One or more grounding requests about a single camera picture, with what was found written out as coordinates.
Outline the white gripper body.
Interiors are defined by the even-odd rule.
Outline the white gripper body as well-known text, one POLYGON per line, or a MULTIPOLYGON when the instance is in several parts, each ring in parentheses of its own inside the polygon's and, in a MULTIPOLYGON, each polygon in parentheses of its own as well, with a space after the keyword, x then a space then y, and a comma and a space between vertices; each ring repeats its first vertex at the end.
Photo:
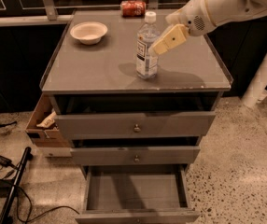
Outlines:
POLYGON ((189 0, 180 9, 179 20, 188 27, 192 36, 205 35, 217 28, 210 19, 205 0, 189 0))

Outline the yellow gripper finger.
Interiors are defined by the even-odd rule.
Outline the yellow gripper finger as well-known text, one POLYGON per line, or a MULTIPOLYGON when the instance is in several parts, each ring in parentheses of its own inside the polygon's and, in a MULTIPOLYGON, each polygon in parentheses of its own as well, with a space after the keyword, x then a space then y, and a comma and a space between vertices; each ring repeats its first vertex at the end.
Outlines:
POLYGON ((176 24, 179 24, 180 23, 180 19, 179 19, 179 13, 176 11, 176 12, 173 12, 169 15, 167 15, 165 17, 165 20, 167 21, 168 24, 170 25, 176 25, 176 24))
POLYGON ((184 24, 170 25, 150 46, 148 53, 159 56, 187 41, 189 30, 184 24))

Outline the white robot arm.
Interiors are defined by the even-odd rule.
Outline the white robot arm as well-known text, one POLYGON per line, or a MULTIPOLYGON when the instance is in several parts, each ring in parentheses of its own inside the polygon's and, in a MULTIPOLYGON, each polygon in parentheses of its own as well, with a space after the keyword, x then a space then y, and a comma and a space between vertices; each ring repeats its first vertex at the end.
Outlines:
POLYGON ((267 16, 267 0, 189 0, 166 16, 169 26, 150 46, 151 56, 159 56, 184 43, 189 36, 206 35, 233 21, 249 21, 267 16))

